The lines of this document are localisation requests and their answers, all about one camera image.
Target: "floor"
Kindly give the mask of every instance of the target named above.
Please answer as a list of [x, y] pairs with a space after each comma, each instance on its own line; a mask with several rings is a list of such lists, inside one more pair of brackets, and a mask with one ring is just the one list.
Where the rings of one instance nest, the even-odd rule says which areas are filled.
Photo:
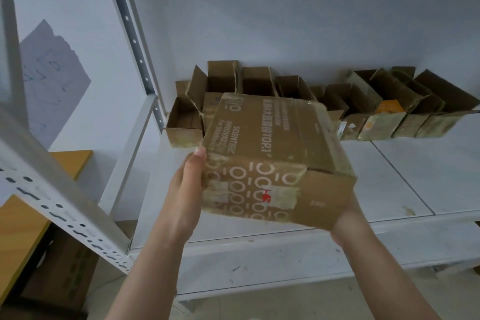
[[[467, 270], [438, 279], [431, 268], [408, 272], [443, 320], [477, 319], [480, 276]], [[102, 258], [85, 301], [88, 320], [103, 320], [125, 276]], [[171, 320], [373, 319], [355, 278], [194, 300], [194, 313]]]

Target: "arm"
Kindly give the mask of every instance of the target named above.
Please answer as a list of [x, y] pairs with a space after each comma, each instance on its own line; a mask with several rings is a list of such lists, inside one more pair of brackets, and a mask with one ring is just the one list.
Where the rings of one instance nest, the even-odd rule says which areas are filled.
[[206, 159], [205, 148], [197, 148], [173, 176], [162, 210], [106, 320], [169, 318], [183, 246], [200, 218]]
[[376, 320], [440, 320], [376, 237], [356, 199], [339, 217], [331, 234], [344, 250]]

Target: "dirt stain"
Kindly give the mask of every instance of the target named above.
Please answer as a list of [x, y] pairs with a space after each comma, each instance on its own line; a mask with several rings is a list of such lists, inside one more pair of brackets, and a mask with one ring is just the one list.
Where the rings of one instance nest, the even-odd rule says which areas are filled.
[[403, 210], [405, 210], [405, 214], [407, 216], [417, 216], [417, 214], [415, 213], [415, 211], [413, 211], [412, 208], [409, 208], [408, 206], [402, 206]]

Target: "orange label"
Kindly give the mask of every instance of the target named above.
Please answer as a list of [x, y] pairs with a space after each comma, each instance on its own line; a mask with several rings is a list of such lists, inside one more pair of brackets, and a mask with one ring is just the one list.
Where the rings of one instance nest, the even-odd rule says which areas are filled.
[[404, 110], [398, 100], [383, 100], [375, 113], [402, 113]]

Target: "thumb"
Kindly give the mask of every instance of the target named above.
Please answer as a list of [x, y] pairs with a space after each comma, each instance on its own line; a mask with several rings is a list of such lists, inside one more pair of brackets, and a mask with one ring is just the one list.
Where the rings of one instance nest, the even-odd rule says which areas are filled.
[[203, 146], [197, 147], [196, 151], [185, 162], [183, 169], [182, 183], [188, 185], [200, 183], [202, 177], [202, 169], [207, 160], [207, 150]]

